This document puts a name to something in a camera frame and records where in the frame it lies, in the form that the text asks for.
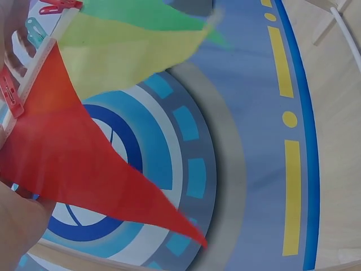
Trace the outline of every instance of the red triangular flag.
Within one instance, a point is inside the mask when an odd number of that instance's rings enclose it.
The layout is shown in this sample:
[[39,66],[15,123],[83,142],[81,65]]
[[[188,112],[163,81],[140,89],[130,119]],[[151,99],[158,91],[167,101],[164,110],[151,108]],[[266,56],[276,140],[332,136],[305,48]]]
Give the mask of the red triangular flag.
[[157,225],[206,246],[162,191],[113,149],[81,104],[57,45],[24,108],[0,150],[3,178],[45,198]]

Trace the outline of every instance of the white pole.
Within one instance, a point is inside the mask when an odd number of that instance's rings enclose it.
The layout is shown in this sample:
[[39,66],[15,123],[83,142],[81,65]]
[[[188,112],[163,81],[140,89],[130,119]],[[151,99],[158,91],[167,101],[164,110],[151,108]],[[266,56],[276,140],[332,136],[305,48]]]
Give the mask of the white pole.
[[350,48],[351,51],[354,55],[354,58],[356,60],[356,64],[357,67],[359,68],[360,72],[361,72],[361,55],[360,55],[360,51],[349,31],[349,29],[347,28],[343,18],[341,17],[340,13],[337,11],[337,9],[335,9],[334,7],[331,7],[331,13],[334,16],[334,18],[336,19],[336,22],[339,24],[342,33],[344,34]]

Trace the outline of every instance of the yellow dot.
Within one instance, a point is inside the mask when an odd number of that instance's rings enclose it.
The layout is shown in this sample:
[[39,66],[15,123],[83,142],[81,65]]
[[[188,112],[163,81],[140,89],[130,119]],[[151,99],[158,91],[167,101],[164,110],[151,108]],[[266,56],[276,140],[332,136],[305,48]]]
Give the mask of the yellow dot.
[[266,14],[265,14],[265,17],[266,17],[266,19],[269,20],[269,21],[277,21],[276,16],[273,15],[273,14],[266,13]]
[[284,112],[282,116],[282,120],[283,123],[289,128],[294,128],[297,126],[297,117],[291,111]]

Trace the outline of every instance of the red clothespin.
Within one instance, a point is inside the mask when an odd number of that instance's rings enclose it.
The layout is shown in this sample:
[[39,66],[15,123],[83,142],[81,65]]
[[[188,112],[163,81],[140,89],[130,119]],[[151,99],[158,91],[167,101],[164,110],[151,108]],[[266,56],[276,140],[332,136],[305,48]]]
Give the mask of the red clothespin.
[[59,14],[62,13],[65,8],[78,8],[83,7],[83,2],[76,0],[40,0],[43,3],[51,4],[52,6],[43,7],[39,10],[40,15],[45,14]]
[[17,119],[24,113],[24,107],[21,104],[21,100],[12,82],[10,71],[6,65],[4,65],[3,70],[0,72],[0,89],[12,116]]

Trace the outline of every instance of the teal clothespin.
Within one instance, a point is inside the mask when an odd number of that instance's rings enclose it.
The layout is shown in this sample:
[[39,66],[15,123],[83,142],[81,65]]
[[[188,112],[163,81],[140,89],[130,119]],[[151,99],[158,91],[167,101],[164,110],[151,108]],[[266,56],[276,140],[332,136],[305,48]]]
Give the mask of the teal clothespin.
[[34,17],[28,18],[25,26],[28,29],[28,40],[36,49],[39,49],[41,43],[47,36],[45,30]]

